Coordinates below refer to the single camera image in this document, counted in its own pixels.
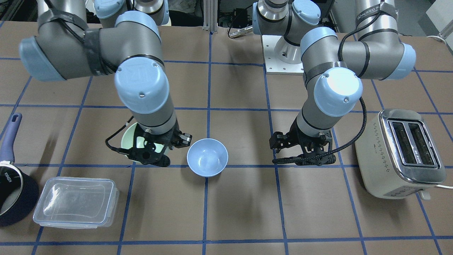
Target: white cable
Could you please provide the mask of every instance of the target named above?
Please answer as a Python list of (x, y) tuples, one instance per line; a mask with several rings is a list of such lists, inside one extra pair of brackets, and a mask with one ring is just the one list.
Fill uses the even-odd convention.
[(436, 187), (453, 190), (453, 187), (451, 186), (437, 185)]
[(447, 42), (445, 41), (444, 38), (440, 37), (440, 36), (437, 36), (437, 35), (429, 35), (427, 36), (428, 38), (437, 38), (439, 40), (441, 40), (445, 45), (447, 45)]

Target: toaster lever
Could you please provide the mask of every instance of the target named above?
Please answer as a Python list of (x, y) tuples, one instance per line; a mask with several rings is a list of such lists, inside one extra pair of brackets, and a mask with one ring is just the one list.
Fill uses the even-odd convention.
[(431, 200), (431, 195), (429, 194), (429, 192), (427, 192), (425, 190), (420, 190), (417, 193), (419, 194), (421, 200), (425, 200), (425, 201)]

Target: gray robot arm segment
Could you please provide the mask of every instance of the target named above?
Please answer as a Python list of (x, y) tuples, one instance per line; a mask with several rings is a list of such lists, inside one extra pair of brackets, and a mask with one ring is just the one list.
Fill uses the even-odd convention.
[(148, 14), (157, 25), (164, 25), (169, 21), (167, 0), (94, 0), (96, 15), (104, 28), (114, 27), (118, 16), (128, 10), (128, 5), (132, 10)]
[[(132, 148), (109, 148), (143, 164), (168, 166), (166, 149), (187, 147), (192, 136), (179, 130), (153, 19), (140, 11), (127, 11), (116, 19), (114, 28), (88, 29), (84, 20), (55, 11), (57, 5), (46, 1), (52, 10), (40, 15), (45, 19), (40, 20), (39, 36), (24, 39), (19, 46), (28, 72), (42, 81), (116, 72), (118, 95), (138, 125), (130, 139)], [(82, 1), (55, 2), (67, 11), (84, 8)], [(137, 137), (147, 142), (145, 147), (134, 147)]]
[(322, 147), (330, 144), (331, 150), (330, 128), (359, 100), (363, 90), (359, 77), (404, 78), (414, 67), (415, 51), (399, 42), (393, 0), (357, 0), (356, 7), (358, 42), (340, 43), (334, 31), (326, 27), (304, 33), (300, 48), (308, 99), (290, 131), (285, 135), (276, 132), (270, 138), (270, 147), (277, 152), (299, 144), (304, 153), (273, 162), (298, 165), (335, 162), (335, 157), (323, 153)]
[(383, 12), (366, 29), (357, 33), (357, 42), (345, 42), (344, 61), (359, 77), (366, 79), (399, 79), (407, 76), (415, 65), (415, 51), (400, 43), (397, 14), (393, 0), (380, 2), (356, 1), (358, 27), (362, 27)]

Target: black cable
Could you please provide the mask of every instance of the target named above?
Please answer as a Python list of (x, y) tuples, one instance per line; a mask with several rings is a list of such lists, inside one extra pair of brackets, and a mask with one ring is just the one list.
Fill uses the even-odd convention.
[(351, 35), (353, 34), (356, 34), (362, 30), (364, 30), (365, 28), (371, 26), (371, 24), (373, 24), (381, 15), (382, 15), (382, 11), (379, 11), (376, 15), (376, 17), (374, 17), (374, 19), (372, 21), (370, 21), (370, 23), (366, 24), (365, 26), (362, 26), (361, 28), (358, 28), (350, 33), (348, 33), (345, 37), (343, 37), (343, 39), (341, 40), (340, 42), (340, 46), (338, 47), (338, 60), (340, 61), (343, 61), (343, 46), (344, 46), (344, 42), (346, 42), (346, 39), (348, 37), (350, 37)]
[(233, 19), (233, 21), (231, 22), (231, 24), (228, 26), (228, 33), (227, 33), (227, 34), (228, 34), (228, 37), (229, 37), (230, 39), (234, 39), (234, 38), (231, 38), (231, 37), (230, 37), (230, 31), (231, 31), (231, 27), (233, 26), (233, 24), (234, 24), (234, 22), (236, 21), (237, 17), (241, 16), (242, 13), (244, 13), (245, 11), (247, 11), (247, 9), (249, 9), (249, 8), (252, 7), (252, 6), (253, 6), (253, 4), (249, 5), (249, 6), (246, 7), (245, 9), (243, 9), (242, 12), (240, 12), (239, 14), (236, 14), (236, 17)]
[[(343, 46), (344, 46), (344, 43), (345, 43), (346, 39), (348, 37), (350, 37), (351, 35), (356, 34), (356, 33), (360, 32), (360, 31), (364, 30), (365, 28), (369, 27), (371, 24), (376, 22), (376, 20), (382, 15), (382, 13), (383, 13), (382, 11), (379, 11), (377, 13), (376, 17), (374, 17), (374, 19), (372, 21), (370, 21), (368, 24), (366, 24), (365, 26), (362, 26), (361, 28), (358, 28), (358, 29), (348, 33), (345, 37), (343, 37), (343, 39), (340, 42), (340, 46), (338, 47), (338, 60), (343, 61)], [(359, 133), (351, 141), (349, 141), (348, 143), (346, 143), (343, 146), (340, 146), (340, 147), (338, 147), (338, 148), (336, 148), (334, 150), (331, 150), (331, 151), (325, 152), (325, 153), (321, 153), (321, 154), (313, 156), (313, 157), (297, 158), (297, 159), (290, 158), (290, 157), (277, 158), (277, 159), (272, 160), (272, 163), (274, 163), (274, 164), (291, 164), (291, 163), (299, 163), (299, 162), (306, 162), (306, 161), (316, 160), (316, 159), (320, 159), (320, 158), (332, 155), (334, 153), (337, 153), (337, 152), (349, 147), (350, 145), (352, 145), (363, 134), (363, 131), (365, 130), (365, 126), (366, 126), (366, 106), (365, 106), (365, 102), (363, 101), (362, 97), (360, 97), (359, 100), (360, 100), (360, 104), (362, 106), (362, 111), (363, 111), (362, 127), (360, 128)]]
[(3, 11), (0, 12), (0, 20), (2, 20), (3, 17), (5, 16), (5, 14), (8, 12), (8, 9), (12, 5), (12, 3), (13, 3), (13, 0), (10, 0), (10, 1), (7, 1), (7, 2), (3, 2), (3, 3), (0, 4), (0, 6), (3, 6)]
[(349, 147), (350, 145), (352, 145), (363, 134), (363, 131), (365, 130), (365, 126), (366, 126), (366, 106), (365, 106), (365, 102), (363, 101), (362, 97), (360, 97), (359, 100), (360, 100), (360, 104), (362, 106), (362, 111), (363, 111), (362, 127), (360, 128), (359, 133), (352, 140), (350, 140), (348, 143), (346, 143), (345, 145), (343, 145), (341, 147), (338, 147), (338, 148), (336, 148), (334, 150), (331, 150), (329, 152), (324, 152), (324, 153), (321, 153), (321, 154), (313, 156), (313, 157), (297, 158), (297, 159), (294, 159), (292, 157), (277, 158), (277, 159), (272, 160), (272, 163), (274, 163), (274, 164), (291, 164), (291, 163), (299, 163), (299, 162), (306, 162), (306, 161), (316, 160), (316, 159), (320, 159), (322, 157), (326, 157), (326, 156), (332, 155), (334, 153), (337, 153), (337, 152)]
[(203, 10), (203, 5), (204, 5), (204, 1), (201, 0), (200, 1), (200, 10), (201, 10), (201, 17), (204, 19), (204, 10)]
[(118, 148), (113, 147), (112, 145), (110, 145), (109, 144), (109, 140), (112, 139), (113, 137), (115, 137), (119, 132), (123, 131), (123, 129), (125, 127), (127, 127), (127, 125), (129, 125), (129, 123), (132, 121), (133, 118), (134, 118), (134, 116), (130, 117), (130, 119), (120, 129), (118, 129), (118, 131), (116, 131), (115, 133), (113, 133), (113, 135), (109, 136), (106, 139), (106, 145), (107, 145), (107, 147), (109, 147), (109, 149), (111, 149), (111, 150), (113, 150), (115, 152), (118, 152)]
[(126, 0), (126, 9), (127, 10), (132, 10), (132, 8), (130, 6), (130, 0)]

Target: light blue bowl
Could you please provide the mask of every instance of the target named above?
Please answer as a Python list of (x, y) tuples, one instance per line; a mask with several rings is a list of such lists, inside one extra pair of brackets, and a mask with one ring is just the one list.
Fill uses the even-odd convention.
[(199, 176), (212, 177), (225, 168), (228, 152), (225, 146), (210, 138), (196, 141), (187, 152), (187, 163), (190, 169)]

